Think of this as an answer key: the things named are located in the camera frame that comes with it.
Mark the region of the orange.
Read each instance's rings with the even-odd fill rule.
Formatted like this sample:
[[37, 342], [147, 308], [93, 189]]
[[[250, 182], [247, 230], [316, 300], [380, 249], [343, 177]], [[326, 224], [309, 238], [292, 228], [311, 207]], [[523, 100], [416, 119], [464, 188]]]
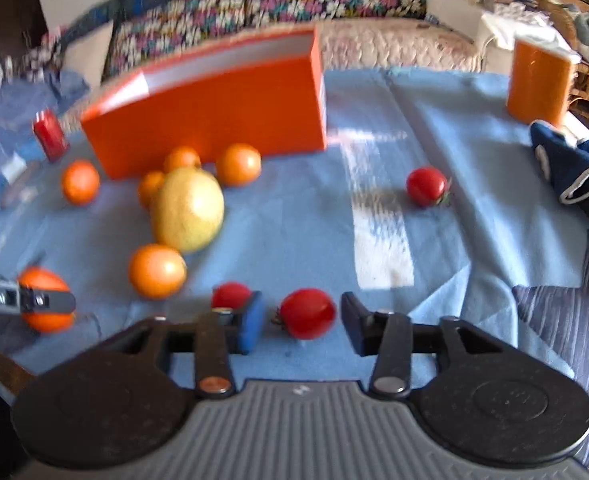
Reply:
[[176, 294], [188, 276], [187, 264], [177, 250], [148, 244], [134, 252], [128, 278], [139, 296], [161, 300]]
[[100, 176], [95, 166], [85, 159], [76, 160], [61, 176], [63, 196], [74, 206], [91, 203], [100, 190]]
[[145, 210], [150, 209], [150, 205], [157, 190], [163, 184], [165, 173], [162, 171], [151, 171], [142, 177], [139, 181], [137, 193], [139, 205]]
[[215, 169], [221, 185], [239, 188], [254, 182], [262, 174], [262, 156], [249, 144], [235, 143], [217, 158]]
[[[18, 282], [21, 286], [29, 288], [70, 292], [68, 284], [59, 275], [38, 266], [26, 268], [19, 275]], [[37, 333], [54, 334], [70, 330], [75, 323], [75, 314], [25, 313], [22, 315], [22, 320]]]
[[189, 146], [182, 146], [175, 148], [163, 162], [163, 170], [165, 174], [180, 169], [180, 168], [200, 168], [201, 158], [196, 150], [189, 148]]

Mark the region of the red tomato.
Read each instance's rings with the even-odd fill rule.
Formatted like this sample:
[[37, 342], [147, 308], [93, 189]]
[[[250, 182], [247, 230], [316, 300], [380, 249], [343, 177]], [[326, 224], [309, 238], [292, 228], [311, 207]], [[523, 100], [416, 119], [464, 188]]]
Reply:
[[317, 339], [331, 329], [337, 307], [331, 297], [317, 288], [291, 292], [277, 312], [277, 320], [286, 332], [299, 340]]
[[421, 167], [409, 174], [406, 191], [417, 206], [435, 207], [448, 200], [451, 180], [434, 167]]
[[252, 296], [252, 290], [238, 282], [226, 282], [213, 289], [213, 310], [237, 310], [243, 308]]

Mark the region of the large yellow pear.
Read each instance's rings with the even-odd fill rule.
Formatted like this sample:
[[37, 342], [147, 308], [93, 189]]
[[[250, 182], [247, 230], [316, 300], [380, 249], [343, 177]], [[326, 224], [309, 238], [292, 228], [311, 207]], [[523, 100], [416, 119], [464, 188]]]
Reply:
[[199, 168], [178, 168], [154, 194], [151, 229], [159, 244], [182, 254], [208, 246], [221, 231], [225, 200], [217, 180]]

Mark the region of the red tomato behind finger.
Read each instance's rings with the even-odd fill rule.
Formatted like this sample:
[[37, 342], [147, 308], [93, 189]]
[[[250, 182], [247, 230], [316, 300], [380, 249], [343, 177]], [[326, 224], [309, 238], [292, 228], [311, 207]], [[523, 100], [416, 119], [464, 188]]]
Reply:
[[238, 282], [226, 282], [213, 289], [213, 310], [237, 310], [243, 308], [252, 296], [252, 290]]

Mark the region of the red soda can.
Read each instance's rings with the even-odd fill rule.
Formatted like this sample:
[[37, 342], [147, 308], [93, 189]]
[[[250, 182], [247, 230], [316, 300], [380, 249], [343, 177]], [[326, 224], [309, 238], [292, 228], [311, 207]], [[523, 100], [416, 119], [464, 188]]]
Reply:
[[37, 112], [32, 128], [50, 162], [58, 162], [69, 151], [70, 143], [52, 110]]

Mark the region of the orange beside pear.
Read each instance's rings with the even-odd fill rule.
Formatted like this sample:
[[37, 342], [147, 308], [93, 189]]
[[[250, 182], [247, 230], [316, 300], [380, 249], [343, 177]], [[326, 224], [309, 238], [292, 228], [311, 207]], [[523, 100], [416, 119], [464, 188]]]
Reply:
[[142, 177], [139, 181], [137, 193], [139, 205], [145, 210], [150, 209], [150, 205], [157, 190], [163, 184], [165, 173], [162, 171], [151, 171]]

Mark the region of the blue bedsheet pile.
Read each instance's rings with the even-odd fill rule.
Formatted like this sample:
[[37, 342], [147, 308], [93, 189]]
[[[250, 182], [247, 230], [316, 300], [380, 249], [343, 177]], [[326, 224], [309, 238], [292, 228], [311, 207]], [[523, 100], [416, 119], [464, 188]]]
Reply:
[[24, 160], [44, 160], [33, 133], [36, 115], [50, 110], [64, 114], [89, 91], [83, 77], [73, 70], [46, 70], [44, 78], [31, 82], [14, 78], [0, 87], [0, 164], [12, 155]]

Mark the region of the blue tablecloth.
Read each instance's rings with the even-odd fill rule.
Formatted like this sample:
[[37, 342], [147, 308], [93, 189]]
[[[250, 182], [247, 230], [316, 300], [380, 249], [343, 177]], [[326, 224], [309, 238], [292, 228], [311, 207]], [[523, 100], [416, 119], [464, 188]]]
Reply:
[[[541, 177], [529, 129], [506, 112], [507, 78], [337, 70], [325, 82], [326, 151], [266, 159], [258, 180], [227, 191], [220, 234], [187, 258], [187, 283], [170, 299], [142, 299], [128, 279], [132, 255], [152, 240], [135, 181], [104, 180], [75, 208], [61, 168], [40, 171], [0, 214], [0, 278], [38, 263], [69, 284], [78, 317], [42, 336], [0, 316], [0, 351], [44, 372], [143, 318], [189, 321], [217, 285], [236, 281], [270, 309], [313, 287], [419, 323], [464, 318], [574, 375], [521, 320], [513, 291], [579, 286], [589, 222]], [[444, 204], [409, 197], [406, 179], [421, 167], [451, 180]]]

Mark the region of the blue white sock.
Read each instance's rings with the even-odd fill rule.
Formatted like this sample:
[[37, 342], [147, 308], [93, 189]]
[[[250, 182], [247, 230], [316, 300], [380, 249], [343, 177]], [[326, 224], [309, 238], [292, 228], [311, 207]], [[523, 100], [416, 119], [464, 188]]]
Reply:
[[529, 125], [533, 153], [544, 179], [561, 204], [589, 198], [589, 138], [574, 143], [553, 125], [535, 120]]

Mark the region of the beige pillow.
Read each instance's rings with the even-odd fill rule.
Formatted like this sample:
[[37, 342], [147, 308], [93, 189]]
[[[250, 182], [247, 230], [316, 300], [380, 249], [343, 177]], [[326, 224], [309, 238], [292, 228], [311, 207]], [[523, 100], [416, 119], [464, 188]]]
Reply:
[[90, 89], [101, 84], [112, 32], [113, 22], [108, 22], [72, 42], [64, 54], [62, 67], [80, 75]]

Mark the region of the orange cylindrical cup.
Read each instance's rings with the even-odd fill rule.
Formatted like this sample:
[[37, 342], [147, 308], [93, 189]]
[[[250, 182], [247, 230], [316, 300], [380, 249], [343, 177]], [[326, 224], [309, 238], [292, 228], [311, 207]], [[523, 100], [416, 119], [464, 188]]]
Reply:
[[562, 126], [581, 56], [555, 42], [516, 36], [506, 107], [523, 124]]

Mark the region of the orange cardboard box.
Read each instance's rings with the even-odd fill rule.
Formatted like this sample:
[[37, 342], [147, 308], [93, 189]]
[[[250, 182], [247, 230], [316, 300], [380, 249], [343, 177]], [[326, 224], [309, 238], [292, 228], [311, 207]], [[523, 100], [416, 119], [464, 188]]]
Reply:
[[203, 162], [234, 143], [262, 156], [323, 151], [319, 33], [261, 32], [139, 68], [88, 105], [81, 126], [113, 180], [161, 169], [176, 148]]

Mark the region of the sofa with quilted cover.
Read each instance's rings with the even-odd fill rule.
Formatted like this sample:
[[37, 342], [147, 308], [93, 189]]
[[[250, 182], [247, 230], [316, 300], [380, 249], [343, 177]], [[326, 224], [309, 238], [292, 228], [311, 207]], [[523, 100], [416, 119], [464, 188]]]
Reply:
[[[67, 47], [75, 40], [108, 22], [113, 22], [114, 32], [119, 24], [168, 1], [170, 0], [104, 0], [96, 3], [70, 24], [52, 30], [47, 43], [50, 50], [49, 61], [61, 65]], [[416, 66], [433, 70], [477, 72], [481, 68], [481, 55], [469, 40], [456, 32], [429, 23], [425, 18], [342, 18], [252, 27], [246, 24], [244, 10], [244, 27], [239, 32], [208, 39], [201, 44], [215, 44], [218, 41], [256, 36], [261, 32], [288, 32], [305, 27], [318, 29], [323, 65], [328, 70]], [[163, 58], [185, 53], [198, 46], [165, 55]]]

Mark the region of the left floral cushion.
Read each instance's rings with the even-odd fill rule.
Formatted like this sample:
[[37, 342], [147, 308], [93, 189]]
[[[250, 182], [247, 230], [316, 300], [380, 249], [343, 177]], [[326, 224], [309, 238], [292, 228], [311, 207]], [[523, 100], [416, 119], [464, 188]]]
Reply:
[[114, 29], [104, 77], [183, 52], [244, 27], [244, 0], [170, 0]]

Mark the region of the white draped side table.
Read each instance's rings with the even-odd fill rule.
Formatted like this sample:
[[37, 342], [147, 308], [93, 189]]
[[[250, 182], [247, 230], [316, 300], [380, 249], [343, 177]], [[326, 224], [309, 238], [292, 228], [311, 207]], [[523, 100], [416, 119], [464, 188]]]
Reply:
[[427, 0], [425, 17], [469, 39], [481, 55], [483, 72], [510, 74], [517, 37], [571, 50], [546, 14], [519, 2], [485, 6], [472, 0]]

